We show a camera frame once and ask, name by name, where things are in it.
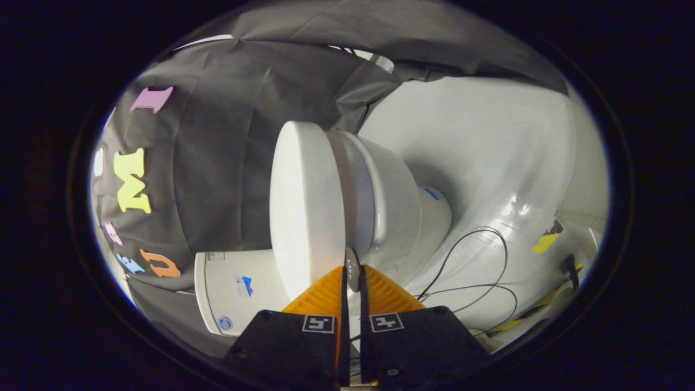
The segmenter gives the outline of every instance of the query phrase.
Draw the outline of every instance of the foam letter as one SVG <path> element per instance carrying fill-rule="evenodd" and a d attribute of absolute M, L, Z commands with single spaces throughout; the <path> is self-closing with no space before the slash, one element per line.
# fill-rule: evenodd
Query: foam letter
<path fill-rule="evenodd" d="M 130 112 L 132 113 L 138 107 L 149 107 L 152 109 L 152 113 L 157 113 L 164 106 L 164 103 L 167 102 L 173 90 L 174 87 L 169 87 L 164 91 L 150 91 L 149 88 L 142 90 L 138 98 L 133 102 Z"/>
<path fill-rule="evenodd" d="M 126 155 L 116 152 L 113 156 L 113 170 L 123 181 L 123 186 L 116 195 L 121 211 L 125 212 L 127 208 L 131 208 L 141 209 L 145 213 L 152 212 L 147 194 L 143 193 L 140 197 L 136 197 L 138 193 L 145 190 L 145 184 L 133 176 L 137 175 L 141 178 L 145 174 L 145 151 L 138 148 L 135 153 Z"/>
<path fill-rule="evenodd" d="M 167 265 L 167 267 L 157 267 L 157 266 L 154 266 L 153 264 L 149 265 L 149 267 L 151 267 L 152 270 L 154 271 L 154 273 L 156 275 L 158 275 L 159 277 L 173 277 L 173 278 L 181 277 L 181 272 L 180 272 L 179 268 L 177 268 L 176 264 L 174 262 L 172 262 L 169 258 L 167 258 L 163 255 L 147 253 L 144 250 L 140 250 L 140 254 L 148 262 L 159 261 L 159 262 L 162 262 L 165 265 Z"/>
<path fill-rule="evenodd" d="M 123 266 L 128 268 L 128 270 L 130 270 L 133 274 L 139 271 L 142 271 L 143 273 L 145 272 L 145 270 L 141 268 L 137 262 L 129 259 L 128 257 L 123 257 L 120 254 L 116 254 L 116 258 L 118 258 L 118 260 L 123 264 Z"/>

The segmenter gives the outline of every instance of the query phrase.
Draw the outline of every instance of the yellow tape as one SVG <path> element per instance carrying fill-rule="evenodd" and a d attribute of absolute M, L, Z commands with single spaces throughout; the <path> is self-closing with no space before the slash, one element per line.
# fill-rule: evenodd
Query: yellow tape
<path fill-rule="evenodd" d="M 533 246 L 533 251 L 536 254 L 543 254 L 546 250 L 548 250 L 548 248 L 550 248 L 550 245 L 553 244 L 558 236 L 560 236 L 560 234 L 543 235 L 538 240 L 538 244 Z"/>

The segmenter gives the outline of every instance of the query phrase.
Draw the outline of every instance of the black cloth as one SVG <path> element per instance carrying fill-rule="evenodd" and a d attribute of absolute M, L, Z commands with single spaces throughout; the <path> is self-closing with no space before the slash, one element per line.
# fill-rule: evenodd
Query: black cloth
<path fill-rule="evenodd" d="M 153 287 L 134 278 L 128 279 L 128 288 L 137 308 L 152 325 L 181 346 L 222 358 L 236 341 L 236 337 L 223 337 L 208 331 L 195 295 Z"/>

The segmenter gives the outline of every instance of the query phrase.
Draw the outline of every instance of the label sticker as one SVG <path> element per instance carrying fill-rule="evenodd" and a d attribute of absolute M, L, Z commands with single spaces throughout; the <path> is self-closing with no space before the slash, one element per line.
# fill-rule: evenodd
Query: label sticker
<path fill-rule="evenodd" d="M 242 276 L 236 278 L 236 290 L 239 296 L 251 297 L 254 290 L 251 289 L 251 278 Z"/>
<path fill-rule="evenodd" d="M 305 315 L 302 331 L 305 333 L 333 334 L 335 332 L 335 319 L 335 317 L 328 316 Z"/>
<path fill-rule="evenodd" d="M 224 316 L 218 319 L 218 324 L 220 325 L 220 328 L 223 330 L 229 330 L 232 327 L 231 319 Z"/>
<path fill-rule="evenodd" d="M 116 243 L 118 246 L 123 246 L 123 241 L 121 241 L 121 238 L 118 237 L 116 228 L 113 226 L 112 223 L 104 224 L 104 230 L 106 231 L 108 237 L 110 237 L 111 240 L 113 240 L 113 243 Z"/>
<path fill-rule="evenodd" d="M 102 173 L 104 173 L 104 149 L 99 148 L 94 156 L 94 176 L 101 177 Z"/>
<path fill-rule="evenodd" d="M 372 315 L 370 320 L 372 321 L 372 331 L 375 333 L 404 328 L 403 323 L 400 321 L 400 317 L 396 313 Z"/>

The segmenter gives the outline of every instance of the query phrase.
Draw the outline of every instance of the black cable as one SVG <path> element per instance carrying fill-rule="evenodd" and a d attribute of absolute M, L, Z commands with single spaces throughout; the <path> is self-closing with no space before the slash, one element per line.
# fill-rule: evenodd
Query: black cable
<path fill-rule="evenodd" d="M 442 262 L 441 267 L 439 268 L 439 272 L 437 272 L 436 276 L 434 277 L 434 279 L 432 280 L 432 282 L 430 282 L 430 284 L 425 288 L 425 290 L 423 291 L 423 293 L 421 293 L 420 296 L 418 296 L 418 301 L 419 301 L 420 299 L 423 298 L 423 296 L 425 295 L 425 293 L 427 293 L 427 291 L 432 287 L 432 285 L 433 285 L 434 282 L 437 280 L 437 278 L 439 278 L 439 275 L 441 275 L 442 270 L 444 270 L 444 266 L 446 265 L 446 261 L 449 260 L 449 256 L 450 256 L 451 253 L 454 251 L 454 249 L 456 248 L 456 246 L 457 246 L 462 240 L 464 240 L 465 238 L 471 236 L 472 234 L 477 234 L 477 233 L 479 233 L 479 232 L 492 232 L 492 233 L 494 233 L 495 235 L 499 236 L 500 239 L 502 239 L 502 245 L 505 247 L 505 266 L 502 268 L 502 273 L 500 273 L 500 276 L 497 278 L 497 281 L 495 281 L 493 285 L 496 285 L 498 282 L 500 282 L 500 280 L 502 279 L 502 276 L 505 274 L 505 270 L 507 270 L 507 242 L 505 241 L 505 238 L 502 236 L 502 234 L 499 233 L 499 232 L 497 232 L 497 231 L 495 231 L 495 230 L 487 229 L 487 228 L 484 228 L 484 229 L 481 229 L 481 230 L 475 230 L 475 231 L 471 231 L 471 232 L 465 234 L 465 235 L 462 236 L 459 240 L 457 240 L 456 243 L 454 243 L 453 246 L 451 246 L 451 250 L 449 250 L 449 253 L 448 253 L 448 254 L 446 255 L 446 257 L 444 258 L 444 262 Z M 483 295 L 482 295 L 481 297 L 479 297 L 476 301 L 473 301 L 471 304 L 468 304 L 466 307 L 459 308 L 458 310 L 456 310 L 456 311 L 454 311 L 454 312 L 458 312 L 458 311 L 460 311 L 460 310 L 463 310 L 464 308 L 470 307 L 471 305 L 475 304 L 478 300 L 480 300 L 481 298 L 485 297 L 485 295 L 487 295 L 491 290 L 492 290 L 492 286 L 490 286 L 490 289 L 488 289 L 487 292 L 483 293 Z"/>
<path fill-rule="evenodd" d="M 507 288 L 507 287 L 503 287 L 502 285 L 497 285 L 497 284 L 495 283 L 495 284 L 480 284 L 480 285 L 470 285 L 470 286 L 467 286 L 467 287 L 458 287 L 458 288 L 451 288 L 451 289 L 443 289 L 443 290 L 441 290 L 441 291 L 433 292 L 433 293 L 430 294 L 430 296 L 431 296 L 431 295 L 433 295 L 433 294 L 438 294 L 438 293 L 443 293 L 443 292 L 456 291 L 456 290 L 459 290 L 459 289 L 478 288 L 478 287 L 490 287 L 490 289 L 488 289 L 488 292 L 489 292 L 490 290 L 492 290 L 492 288 L 501 288 L 501 289 L 504 289 L 505 291 L 509 292 L 509 293 L 512 294 L 512 296 L 514 297 L 514 310 L 512 311 L 511 314 L 509 314 L 509 316 L 508 316 L 505 320 L 501 321 L 499 324 L 496 324 L 494 327 L 488 328 L 487 330 L 485 330 L 485 331 L 483 331 L 483 332 L 481 332 L 481 333 L 478 333 L 478 334 L 474 335 L 473 337 L 477 337 L 478 335 L 485 334 L 485 333 L 487 333 L 487 332 L 489 332 L 489 331 L 492 331 L 492 330 L 496 329 L 497 327 L 500 327 L 501 325 L 507 323 L 507 321 L 509 321 L 509 320 L 514 316 L 514 313 L 516 312 L 516 307 L 518 306 L 518 303 L 519 303 L 519 301 L 518 301 L 518 299 L 517 299 L 516 294 L 514 293 L 514 291 L 512 291 L 511 289 L 509 289 L 509 288 Z"/>

